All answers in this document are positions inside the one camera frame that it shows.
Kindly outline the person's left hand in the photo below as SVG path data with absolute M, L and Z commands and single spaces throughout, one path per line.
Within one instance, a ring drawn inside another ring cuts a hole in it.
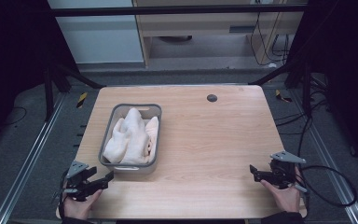
M 75 201 L 68 197 L 63 202 L 63 216 L 75 218 L 79 220 L 87 220 L 92 209 L 92 206 L 98 201 L 103 191 L 97 190 L 90 195 L 84 202 Z

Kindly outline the black diagonal frame brace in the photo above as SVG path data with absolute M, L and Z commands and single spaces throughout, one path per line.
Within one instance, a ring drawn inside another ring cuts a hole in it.
M 56 77 L 56 80 L 58 81 L 58 87 L 61 91 L 71 90 L 71 84 L 68 81 L 68 79 L 66 78 L 67 76 L 73 77 L 93 89 L 103 88 L 102 84 L 98 84 L 98 83 L 82 76 L 78 71 L 68 68 L 62 64 L 57 63 L 55 65 L 55 69 L 58 72 L 58 76 Z
M 294 87 L 300 78 L 300 70 L 304 66 L 304 63 L 299 60 L 292 60 L 289 63 L 286 63 L 285 65 L 275 69 L 274 71 L 270 72 L 264 77 L 261 77 L 260 79 L 250 82 L 250 85 L 258 85 L 262 86 L 266 84 L 269 80 L 272 80 L 273 78 L 283 74 L 288 73 L 288 76 L 286 80 L 284 81 L 285 86 L 288 88 Z

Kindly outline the black curtain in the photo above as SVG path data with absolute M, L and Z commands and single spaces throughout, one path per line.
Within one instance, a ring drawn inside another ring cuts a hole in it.
M 49 9 L 48 0 L 0 0 L 0 127 L 17 95 L 44 82 L 48 56 L 78 70 L 57 20 L 28 13 Z
M 358 152 L 358 0 L 308 0 L 289 59 L 326 75 L 330 103 Z

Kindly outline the yellow black hazard tape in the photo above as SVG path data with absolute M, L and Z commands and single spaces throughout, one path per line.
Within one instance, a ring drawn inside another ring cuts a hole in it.
M 79 99 L 78 99 L 78 101 L 77 101 L 77 103 L 76 103 L 76 108 L 81 108 L 81 107 L 83 106 L 83 104 L 84 104 L 84 102 L 85 102 L 87 96 L 88 96 L 88 93 L 87 93 L 87 92 L 82 92 L 82 93 L 80 94 Z
M 292 97 L 291 97 L 290 92 L 288 90 L 279 90 L 279 89 L 277 89 L 275 91 L 275 97 L 278 100 L 281 100 L 281 101 L 286 102 L 286 103 L 291 103 L 292 102 Z

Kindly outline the pale pink cloth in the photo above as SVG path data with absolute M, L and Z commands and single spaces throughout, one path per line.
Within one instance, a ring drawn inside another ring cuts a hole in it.
M 147 158 L 148 162 L 151 162 L 155 159 L 155 152 L 157 147 L 157 138 L 158 138 L 158 126 L 159 121 L 157 117 L 153 117 L 149 120 L 145 126 L 145 131 L 149 136 L 149 141 L 147 143 Z

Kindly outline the white cloth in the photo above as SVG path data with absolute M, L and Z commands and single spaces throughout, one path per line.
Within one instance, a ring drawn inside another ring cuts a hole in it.
M 147 164 L 149 142 L 140 112 L 131 108 L 127 116 L 115 125 L 103 156 L 111 163 Z

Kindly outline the light wooden desk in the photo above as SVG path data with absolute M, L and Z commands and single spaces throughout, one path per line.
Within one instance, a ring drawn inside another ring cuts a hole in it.
M 275 5 L 308 0 L 131 0 L 136 7 Z M 301 12 L 212 13 L 138 15 L 140 37 L 245 34 L 258 63 L 272 59 L 272 45 L 278 35 L 294 35 Z

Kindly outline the black frame post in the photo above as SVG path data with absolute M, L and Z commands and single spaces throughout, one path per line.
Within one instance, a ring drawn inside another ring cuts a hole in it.
M 52 80 L 48 67 L 44 72 L 44 85 L 45 85 L 45 100 L 46 100 L 45 121 L 49 121 L 54 112 L 54 101 L 53 101 Z

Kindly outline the white cabinet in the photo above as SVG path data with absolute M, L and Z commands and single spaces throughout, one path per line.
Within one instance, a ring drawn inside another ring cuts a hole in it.
M 131 0 L 48 0 L 52 9 L 132 7 Z M 127 16 L 57 17 L 77 64 L 142 63 L 136 19 Z

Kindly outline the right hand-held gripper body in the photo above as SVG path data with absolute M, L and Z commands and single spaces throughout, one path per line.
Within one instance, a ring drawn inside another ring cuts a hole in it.
M 280 189 L 286 189 L 294 184 L 296 189 L 302 192 L 308 191 L 301 184 L 296 183 L 296 165 L 306 163 L 305 159 L 285 150 L 271 154 L 270 157 L 271 162 L 269 165 L 272 172 L 270 184 L 278 186 Z

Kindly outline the person's right hand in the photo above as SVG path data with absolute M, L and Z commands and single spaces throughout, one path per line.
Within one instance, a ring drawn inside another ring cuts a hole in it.
M 261 180 L 260 183 L 272 194 L 275 203 L 281 211 L 291 213 L 299 212 L 300 191 L 294 184 L 291 184 L 286 189 L 279 189 L 266 180 Z

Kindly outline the aluminium floor rail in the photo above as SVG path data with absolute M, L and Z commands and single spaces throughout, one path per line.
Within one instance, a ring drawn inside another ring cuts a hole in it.
M 303 112 L 301 96 L 297 91 L 291 91 L 293 96 L 293 101 L 295 102 L 297 108 Z M 314 124 L 310 125 L 310 138 L 313 141 L 315 150 L 323 164 L 328 168 L 339 171 L 336 163 L 334 162 L 331 154 L 328 152 L 326 144 L 324 143 L 319 131 L 317 130 Z M 354 200 L 354 194 L 352 193 L 350 184 L 342 175 L 337 175 L 334 172 L 330 171 L 328 173 L 330 181 L 334 186 L 334 189 L 337 193 L 338 198 L 341 203 L 350 203 Z M 345 207 L 345 211 L 352 224 L 358 224 L 358 202 L 350 206 Z
M 16 179 L 14 180 L 6 198 L 0 205 L 0 224 L 7 224 L 12 214 L 12 211 L 16 206 L 23 192 L 23 189 L 29 179 L 29 176 L 34 169 L 39 155 L 47 142 L 48 136 L 57 120 L 57 117 L 61 113 L 62 105 L 64 103 L 65 98 L 66 93 L 59 93 L 57 95 L 57 99 L 53 104 L 53 112 L 50 118 L 43 123 L 43 126 L 39 131 L 38 136 L 34 140 L 30 152 L 28 153 L 24 163 L 22 164 L 21 169 L 16 176 Z

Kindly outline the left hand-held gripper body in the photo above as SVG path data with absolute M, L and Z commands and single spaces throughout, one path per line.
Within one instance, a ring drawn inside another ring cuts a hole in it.
M 89 181 L 85 177 L 89 166 L 80 161 L 73 161 L 65 175 L 66 185 L 63 188 L 63 195 L 71 197 L 78 202 L 84 202 L 90 195 L 98 189 L 95 187 L 96 181 Z

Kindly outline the grey plastic basket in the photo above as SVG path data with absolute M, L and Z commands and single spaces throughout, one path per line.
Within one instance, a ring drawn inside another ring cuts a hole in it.
M 158 138 L 157 138 L 157 147 L 155 152 L 155 159 L 153 159 L 151 162 L 147 164 L 122 164 L 122 163 L 111 163 L 108 161 L 104 156 L 103 152 L 104 149 L 109 141 L 109 139 L 112 137 L 112 132 L 114 130 L 115 125 L 120 119 L 124 119 L 129 110 L 131 108 L 136 108 L 140 114 L 142 119 L 145 122 L 145 126 L 148 121 L 150 121 L 153 117 L 157 117 L 159 121 L 158 126 Z M 101 149 L 98 155 L 99 162 L 102 166 L 105 166 L 109 171 L 112 171 L 114 173 L 127 173 L 127 174 L 151 174 L 154 172 L 157 166 L 157 159 L 158 159 L 158 139 L 159 139 L 159 129 L 160 129 L 160 123 L 161 123 L 161 115 L 162 110 L 159 105 L 156 104 L 119 104 L 116 105 L 112 111 L 109 118 L 109 121 L 107 123 L 103 141 L 101 144 Z

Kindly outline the black frame crossbar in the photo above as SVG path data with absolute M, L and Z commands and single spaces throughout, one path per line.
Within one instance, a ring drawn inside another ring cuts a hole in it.
M 212 13 L 258 13 L 299 12 L 308 9 L 307 4 L 275 5 L 222 5 L 222 6 L 170 6 L 170 7 L 99 7 L 51 9 L 48 14 L 55 17 L 81 16 L 127 16 L 127 15 L 171 15 Z

